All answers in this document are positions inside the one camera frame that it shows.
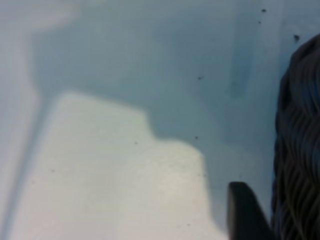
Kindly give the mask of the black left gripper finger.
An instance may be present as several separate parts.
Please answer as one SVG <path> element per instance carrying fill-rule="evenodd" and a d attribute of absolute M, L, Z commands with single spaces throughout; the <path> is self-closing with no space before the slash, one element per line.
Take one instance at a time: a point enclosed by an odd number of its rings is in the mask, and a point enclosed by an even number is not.
<path fill-rule="evenodd" d="M 245 183 L 228 184 L 227 230 L 230 240 L 274 240 L 253 190 Z"/>

